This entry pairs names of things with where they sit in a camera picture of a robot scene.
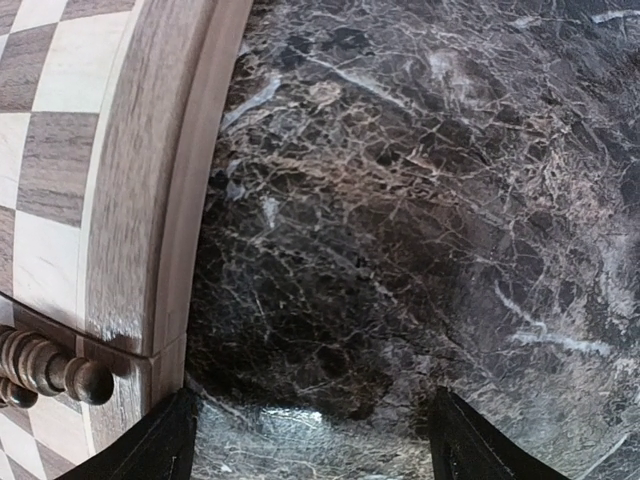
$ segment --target dark marble table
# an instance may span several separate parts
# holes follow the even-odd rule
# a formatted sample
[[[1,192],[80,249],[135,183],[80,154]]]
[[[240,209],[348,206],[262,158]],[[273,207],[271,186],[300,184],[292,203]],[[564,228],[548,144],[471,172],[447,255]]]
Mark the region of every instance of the dark marble table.
[[[436,384],[573,479],[640,477],[639,119],[640,0],[256,1],[194,478],[428,480]]]

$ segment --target round wooden knob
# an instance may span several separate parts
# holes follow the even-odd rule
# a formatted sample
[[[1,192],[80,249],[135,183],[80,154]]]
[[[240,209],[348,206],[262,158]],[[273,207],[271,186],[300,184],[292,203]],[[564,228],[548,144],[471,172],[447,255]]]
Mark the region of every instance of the round wooden knob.
[[[71,398],[89,405],[103,405],[113,395],[113,375],[109,369],[86,358],[74,358],[67,364],[64,384]]]
[[[8,378],[0,378],[0,404],[26,409],[33,407],[37,401],[37,393],[16,385]]]

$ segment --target brown square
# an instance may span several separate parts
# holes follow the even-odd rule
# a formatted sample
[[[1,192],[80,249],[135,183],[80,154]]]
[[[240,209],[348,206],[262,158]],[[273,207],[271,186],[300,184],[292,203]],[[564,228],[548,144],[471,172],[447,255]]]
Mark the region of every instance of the brown square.
[[[5,35],[11,30],[22,0],[3,0],[0,2],[0,35]]]
[[[69,0],[62,20],[126,12],[132,10],[135,3],[135,0]]]
[[[40,458],[42,458],[44,473],[47,475],[49,480],[55,480],[68,471],[73,470],[75,467],[75,465],[69,460],[61,457],[53,450],[49,450],[46,445],[38,442],[38,439],[36,439],[36,445],[40,452]]]
[[[19,426],[29,435],[33,435],[31,420],[29,419],[29,413],[26,410],[22,410],[20,408],[3,408],[0,415],[7,417],[11,422]]]
[[[13,228],[16,214],[0,207],[0,291],[13,295]]]
[[[9,459],[9,465],[11,465],[11,470],[13,470],[13,476],[16,480],[38,480],[38,477],[29,473],[11,457],[7,458]]]
[[[0,111],[28,112],[56,25],[12,33],[0,58]]]
[[[98,115],[34,113],[24,148],[18,210],[79,227]]]

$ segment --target chessboard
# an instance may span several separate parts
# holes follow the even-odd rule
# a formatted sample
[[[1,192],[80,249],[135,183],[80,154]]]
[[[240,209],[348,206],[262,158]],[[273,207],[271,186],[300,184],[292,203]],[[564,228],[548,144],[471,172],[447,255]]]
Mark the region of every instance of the chessboard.
[[[116,377],[100,407],[1,409],[1,480],[59,476],[182,385],[200,212],[251,4],[0,0],[0,324]]]

